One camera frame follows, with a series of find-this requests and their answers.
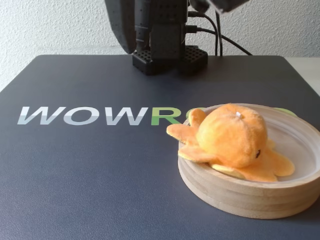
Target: orange plush toy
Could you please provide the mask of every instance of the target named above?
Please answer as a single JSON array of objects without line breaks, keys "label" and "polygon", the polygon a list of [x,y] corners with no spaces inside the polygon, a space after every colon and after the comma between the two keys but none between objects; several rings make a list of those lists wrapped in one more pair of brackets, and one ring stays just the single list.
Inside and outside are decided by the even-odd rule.
[{"label": "orange plush toy", "polygon": [[172,124],[167,133],[185,144],[178,155],[240,179],[276,182],[290,176],[293,163],[275,152],[263,117],[256,111],[225,104],[208,116],[198,108],[188,117],[190,126]]}]

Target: shallow wooden tray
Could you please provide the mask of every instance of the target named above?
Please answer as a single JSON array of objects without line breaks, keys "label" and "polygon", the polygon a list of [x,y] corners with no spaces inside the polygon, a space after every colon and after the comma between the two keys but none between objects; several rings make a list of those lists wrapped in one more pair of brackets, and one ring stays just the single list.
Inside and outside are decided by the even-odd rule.
[{"label": "shallow wooden tray", "polygon": [[[309,208],[320,195],[320,132],[304,120],[271,107],[240,104],[259,112],[277,152],[296,167],[290,177],[264,183],[237,179],[206,164],[178,158],[180,175],[188,188],[211,206],[254,219],[278,219]],[[210,113],[220,105],[205,109]]]}]

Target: plush eye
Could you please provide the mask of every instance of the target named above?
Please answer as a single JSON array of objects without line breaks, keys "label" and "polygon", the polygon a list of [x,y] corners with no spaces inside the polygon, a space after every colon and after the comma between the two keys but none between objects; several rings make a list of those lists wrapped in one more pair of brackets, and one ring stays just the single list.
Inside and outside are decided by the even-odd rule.
[{"label": "plush eye", "polygon": [[260,156],[261,150],[259,150],[255,156],[255,158],[257,159]]}]

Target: black cable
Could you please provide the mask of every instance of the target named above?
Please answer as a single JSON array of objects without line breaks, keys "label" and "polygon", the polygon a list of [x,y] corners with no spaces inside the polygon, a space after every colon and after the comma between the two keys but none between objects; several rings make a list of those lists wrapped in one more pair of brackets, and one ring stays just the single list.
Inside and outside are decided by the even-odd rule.
[{"label": "black cable", "polygon": [[[214,31],[217,33],[218,29],[217,26],[215,24],[215,22],[207,15],[205,15],[202,12],[198,12],[198,11],[188,11],[188,17],[194,18],[194,17],[199,17],[199,18],[205,18],[207,20],[209,20],[209,22],[212,24]],[[218,56],[218,39],[219,36],[215,35],[215,55]]]},{"label": "black cable", "polygon": [[[218,35],[217,32],[214,32],[214,31],[209,30],[209,29],[201,28],[201,27],[197,27],[197,31],[198,32],[206,32],[206,33],[213,34],[213,35],[216,35],[216,36]],[[245,54],[247,54],[249,56],[252,56],[252,54],[249,51],[245,50],[242,46],[240,46],[236,42],[232,41],[230,38],[228,38],[226,36],[223,36],[223,35],[221,35],[221,38],[226,40],[227,42],[231,43],[232,45],[236,46],[238,49],[240,49]]]},{"label": "black cable", "polygon": [[218,37],[219,37],[219,43],[220,43],[220,56],[223,55],[223,43],[222,43],[222,36],[221,36],[221,24],[220,24],[220,15],[219,13],[215,12],[215,17],[216,17],[216,24],[218,26]]}]

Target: printed logo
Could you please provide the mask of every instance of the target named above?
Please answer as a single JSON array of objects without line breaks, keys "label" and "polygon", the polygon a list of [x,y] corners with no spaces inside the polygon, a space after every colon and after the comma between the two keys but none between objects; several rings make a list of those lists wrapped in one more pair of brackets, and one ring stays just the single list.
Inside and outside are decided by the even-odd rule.
[{"label": "printed logo", "polygon": [[[30,109],[29,106],[24,106],[22,108],[20,117],[17,122],[18,125],[26,125],[38,115],[41,115],[40,125],[49,125],[60,114],[62,114],[62,112],[66,109],[66,107],[61,106],[51,116],[48,116],[48,109],[49,108],[47,106],[42,106],[38,110],[36,110],[34,113],[32,113],[29,117],[27,117],[28,113],[29,113],[29,109]],[[121,111],[115,117],[114,117],[112,107],[105,107],[104,111],[105,111],[106,124],[111,125],[111,126],[112,125],[115,126],[121,120],[121,118],[124,115],[126,115],[128,121],[129,121],[129,124],[131,126],[138,126],[140,124],[141,120],[144,118],[148,109],[149,109],[148,107],[142,107],[140,112],[138,113],[137,117],[135,118],[133,116],[133,113],[132,113],[132,110],[130,107],[123,107],[121,109]],[[192,109],[187,111],[187,113],[185,115],[186,119],[188,118],[189,113]],[[287,109],[283,109],[283,108],[275,108],[275,109],[289,113],[293,116],[297,116],[292,111],[289,111]],[[89,111],[91,113],[89,119],[84,120],[84,121],[74,121],[72,119],[72,116],[79,111]],[[162,115],[161,111],[170,111],[170,112],[172,112],[172,114]],[[165,119],[171,124],[180,124],[181,122],[177,121],[176,118],[179,117],[181,114],[182,114],[181,111],[175,107],[153,107],[152,108],[151,125],[158,126],[160,123],[160,119]],[[100,113],[96,108],[85,106],[85,107],[77,107],[77,108],[69,110],[66,114],[64,114],[63,120],[66,124],[69,124],[69,125],[82,126],[82,125],[92,124],[93,122],[95,122],[99,118],[99,116],[100,116]]]}]

